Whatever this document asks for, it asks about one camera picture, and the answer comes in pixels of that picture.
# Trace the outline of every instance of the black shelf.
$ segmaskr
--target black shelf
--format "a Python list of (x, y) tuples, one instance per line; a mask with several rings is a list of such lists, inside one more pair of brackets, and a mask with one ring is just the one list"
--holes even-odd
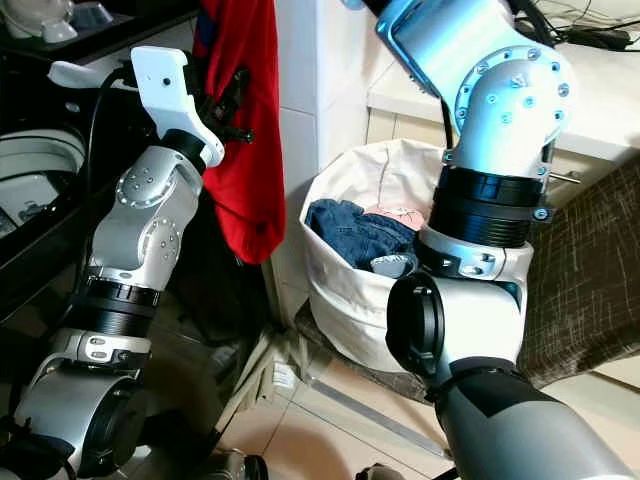
[(47, 44), (41, 38), (17, 40), (0, 28), (0, 52), (49, 64), (58, 60), (84, 65), (197, 15), (197, 3), (182, 2), (149, 15), (131, 17), (112, 13), (114, 21), (97, 30), (79, 32), (62, 43)]

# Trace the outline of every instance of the red cloth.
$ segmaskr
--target red cloth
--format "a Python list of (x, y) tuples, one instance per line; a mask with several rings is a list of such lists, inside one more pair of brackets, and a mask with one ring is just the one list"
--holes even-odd
[(228, 245), (243, 261), (258, 264), (282, 241), (286, 215), (274, 2), (202, 0), (201, 4), (193, 54), (209, 59), (205, 91), (218, 100), (235, 70), (247, 67), (251, 82), (233, 124), (255, 132), (252, 144), (225, 146), (222, 163), (204, 173), (204, 186), (216, 202)]

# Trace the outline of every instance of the floor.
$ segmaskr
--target floor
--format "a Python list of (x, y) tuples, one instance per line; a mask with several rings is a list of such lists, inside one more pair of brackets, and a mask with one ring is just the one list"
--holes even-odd
[[(310, 374), (446, 449), (431, 407), (394, 394), (353, 373), (338, 360), (316, 354)], [(558, 382), (547, 393), (573, 406), (640, 475), (640, 397), (598, 377)], [(607, 399), (619, 408), (611, 408)], [(375, 463), (399, 471), (407, 480), (434, 478), (451, 468), (445, 458), (345, 407), (313, 386), (295, 380), (277, 387), (272, 399), (236, 413), (219, 448), (262, 455), (275, 480), (352, 479)]]

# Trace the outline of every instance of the denim clothing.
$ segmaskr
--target denim clothing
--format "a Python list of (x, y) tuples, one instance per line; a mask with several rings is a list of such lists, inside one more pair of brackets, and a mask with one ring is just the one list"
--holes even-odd
[(371, 271), (371, 260), (398, 253), (413, 253), (415, 232), (389, 217), (363, 214), (353, 202), (316, 200), (305, 223), (349, 265)]

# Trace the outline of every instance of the laundry basket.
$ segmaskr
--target laundry basket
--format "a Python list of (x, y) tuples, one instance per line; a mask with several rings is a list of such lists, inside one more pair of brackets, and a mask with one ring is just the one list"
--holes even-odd
[(305, 224), (319, 199), (363, 208), (407, 208), (429, 218), (442, 149), (392, 140), (347, 151), (313, 181), (300, 214), (311, 311), (318, 328), (346, 357), (374, 370), (402, 372), (385, 343), (387, 298), (395, 280), (352, 268)]

